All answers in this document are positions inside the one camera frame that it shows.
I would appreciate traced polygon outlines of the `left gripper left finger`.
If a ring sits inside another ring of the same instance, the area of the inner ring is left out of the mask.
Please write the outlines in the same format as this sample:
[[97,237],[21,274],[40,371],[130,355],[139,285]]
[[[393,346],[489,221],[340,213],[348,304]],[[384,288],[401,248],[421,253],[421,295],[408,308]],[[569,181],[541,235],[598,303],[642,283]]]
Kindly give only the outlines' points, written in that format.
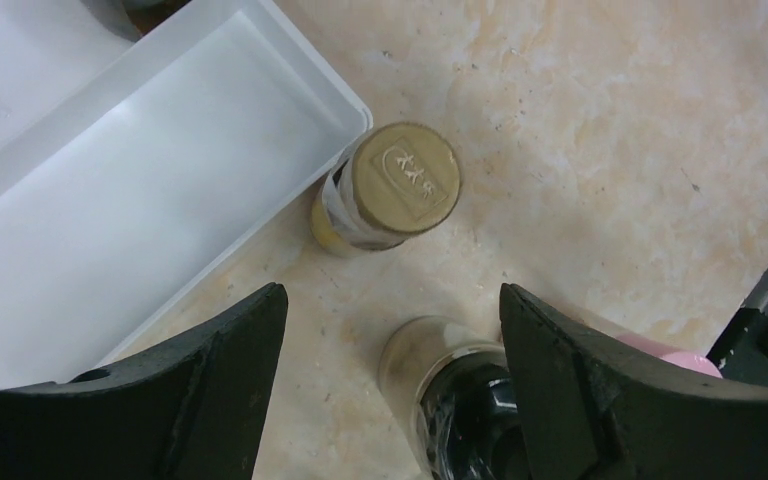
[[270,283],[73,380],[0,390],[0,479],[249,479],[284,340]]

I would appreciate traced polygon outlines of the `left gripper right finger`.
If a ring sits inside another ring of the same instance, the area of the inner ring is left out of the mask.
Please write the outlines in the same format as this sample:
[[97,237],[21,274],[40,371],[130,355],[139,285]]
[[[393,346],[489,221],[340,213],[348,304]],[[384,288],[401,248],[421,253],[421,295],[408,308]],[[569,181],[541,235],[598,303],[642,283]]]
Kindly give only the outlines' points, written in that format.
[[768,479],[768,387],[697,373],[505,284],[499,317],[534,479]]

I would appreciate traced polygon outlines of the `white divided plastic tray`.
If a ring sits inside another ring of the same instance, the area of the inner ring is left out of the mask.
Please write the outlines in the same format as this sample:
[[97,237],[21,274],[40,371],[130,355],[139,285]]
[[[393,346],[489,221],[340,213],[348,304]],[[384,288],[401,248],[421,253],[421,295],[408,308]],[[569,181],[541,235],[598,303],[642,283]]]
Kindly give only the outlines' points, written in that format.
[[188,3],[0,149],[0,389],[114,361],[372,124],[275,3]]

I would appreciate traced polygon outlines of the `gold cap yellow bottle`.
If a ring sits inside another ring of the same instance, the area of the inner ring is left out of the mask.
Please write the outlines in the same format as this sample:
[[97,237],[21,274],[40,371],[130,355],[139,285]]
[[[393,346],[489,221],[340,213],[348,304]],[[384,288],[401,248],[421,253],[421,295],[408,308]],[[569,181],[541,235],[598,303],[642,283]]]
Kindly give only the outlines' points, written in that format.
[[440,133],[416,122],[390,123],[340,155],[313,202],[311,232],[339,256],[390,250],[445,221],[462,184],[456,151]]

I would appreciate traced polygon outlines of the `white lid sauce jar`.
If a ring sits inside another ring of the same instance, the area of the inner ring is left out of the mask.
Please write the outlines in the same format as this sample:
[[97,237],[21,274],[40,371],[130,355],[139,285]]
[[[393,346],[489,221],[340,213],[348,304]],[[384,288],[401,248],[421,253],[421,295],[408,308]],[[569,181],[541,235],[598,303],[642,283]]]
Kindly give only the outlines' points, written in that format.
[[114,35],[136,42],[190,3],[190,0],[81,0]]

